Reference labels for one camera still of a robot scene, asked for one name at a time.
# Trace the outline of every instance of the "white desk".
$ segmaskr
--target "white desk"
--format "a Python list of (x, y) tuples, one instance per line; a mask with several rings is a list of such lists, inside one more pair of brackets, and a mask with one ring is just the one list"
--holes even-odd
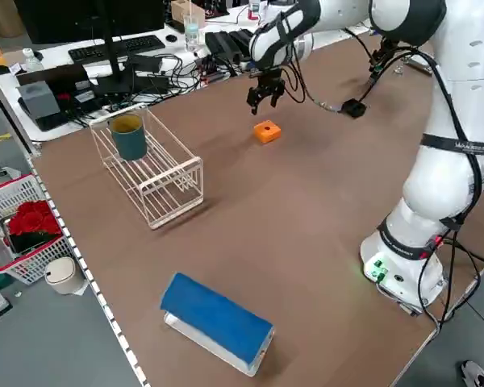
[[(207, 22), (207, 25), (201, 30), (202, 36), (206, 32), (216, 32), (216, 31), (236, 31), (241, 28), (247, 28), (250, 31), (255, 31), (258, 27), (257, 21), (251, 21), (247, 18), (247, 11), (243, 10), (247, 6), (240, 6), (237, 8), (232, 8), (229, 10), (230, 15), (223, 16), (222, 18), (217, 18), (215, 20), (211, 20)], [(265, 21), (269, 21), (273, 19), (280, 11), (285, 10), (286, 7), (282, 6), (270, 6), (265, 14)], [(234, 23), (236, 21), (237, 15), (242, 11), (239, 17), (238, 24), (229, 24), (229, 23), (219, 23), (219, 22), (231, 22)], [(354, 27), (353, 31), (355, 33), (363, 33), (367, 31), (367, 27)], [(177, 36), (177, 41), (174, 43), (170, 43), (165, 40), (165, 37), (168, 34), (173, 34)], [(162, 42), (165, 43), (166, 48), (152, 51), (152, 52), (145, 52), (144, 55), (151, 56), (157, 53), (172, 53), (176, 56), (179, 56), (183, 59), (183, 64), (187, 65), (194, 60), (194, 54), (192, 52), (187, 52), (185, 50), (185, 37), (183, 34), (177, 33), (174, 29), (165, 25), (165, 27), (158, 31), (146, 32), (144, 34), (136, 34), (136, 35), (127, 35), (123, 36), (123, 39), (128, 39), (136, 36), (143, 36), (143, 35), (155, 35), (157, 36)], [(349, 36), (342, 31), (328, 31), (328, 32), (320, 32), (315, 34), (314, 39), (314, 49), (321, 48), (327, 46), (329, 44), (333, 44), (340, 40), (347, 39)], [(68, 50), (72, 48), (79, 48), (90, 46), (93, 44), (103, 44), (103, 40), (96, 39), (96, 40), (84, 40), (82, 42), (72, 43), (72, 44), (64, 44), (54, 48), (48, 48), (42, 50), (41, 53), (43, 54), (43, 66), (46, 69), (51, 69), (61, 65), (68, 65), (72, 64), (72, 60), (68, 54)], [(206, 46), (201, 46), (198, 50), (197, 54), (199, 56), (206, 56), (208, 54), (208, 49)], [(171, 69), (174, 63), (172, 61), (168, 62), (167, 64), (164, 62), (162, 63), (162, 70)], [(102, 77), (105, 75), (111, 74), (111, 67), (108, 64), (103, 65), (87, 65), (86, 72), (91, 80)], [(4, 74), (0, 75), (0, 88), (2, 92), (7, 98), (7, 101), (12, 106), (13, 111), (18, 116), (19, 121), (22, 123), (25, 131), (31, 141), (37, 142), (44, 142), (50, 141), (52, 139), (56, 139), (63, 135), (67, 135), (69, 133), (73, 133), (75, 131), (79, 131), (82, 127), (76, 123), (67, 123), (65, 125), (61, 125), (51, 131), (41, 131), (37, 125), (29, 118), (29, 116), (23, 111), (18, 103), (19, 92), (17, 87), (19, 86), (16, 77), (11, 74)], [(244, 103), (245, 96), (240, 96), (240, 103)], [(98, 117), (99, 115), (104, 114), (103, 111), (98, 111), (93, 113), (93, 116)]]

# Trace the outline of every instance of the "orange cube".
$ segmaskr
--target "orange cube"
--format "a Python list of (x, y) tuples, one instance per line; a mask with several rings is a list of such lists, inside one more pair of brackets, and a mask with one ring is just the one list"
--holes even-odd
[(282, 129), (280, 129), (272, 121), (264, 121), (259, 123), (254, 128), (254, 135), (263, 143), (267, 144), (274, 139), (279, 139), (282, 135)]

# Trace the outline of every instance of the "wire basket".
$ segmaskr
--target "wire basket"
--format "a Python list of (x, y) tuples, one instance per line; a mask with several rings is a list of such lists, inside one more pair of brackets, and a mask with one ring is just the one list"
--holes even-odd
[[(121, 114), (142, 118), (147, 154), (123, 159), (111, 138), (108, 122)], [(104, 166), (152, 229), (198, 206), (204, 199), (202, 159), (188, 148), (143, 103), (90, 122)]]
[[(24, 202), (44, 200), (45, 196), (32, 175), (22, 176), (0, 185), (0, 221), (16, 212)], [(62, 256), (73, 256), (64, 236), (39, 246), (24, 256), (14, 254), (0, 238), (0, 273), (6, 273), (26, 285), (44, 276), (49, 262)]]

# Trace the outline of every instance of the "red flowers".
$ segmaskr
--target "red flowers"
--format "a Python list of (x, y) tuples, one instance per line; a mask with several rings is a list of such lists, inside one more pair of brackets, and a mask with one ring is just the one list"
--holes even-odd
[(61, 229), (46, 201), (25, 202), (18, 207), (16, 215), (9, 222), (9, 232), (21, 235), (25, 232), (39, 232), (60, 235)]

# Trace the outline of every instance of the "cup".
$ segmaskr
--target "cup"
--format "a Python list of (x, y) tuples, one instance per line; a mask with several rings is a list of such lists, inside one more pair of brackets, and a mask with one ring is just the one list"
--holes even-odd
[(144, 122), (134, 114), (124, 114), (110, 120), (111, 137), (120, 157), (127, 161), (141, 159), (147, 153)]

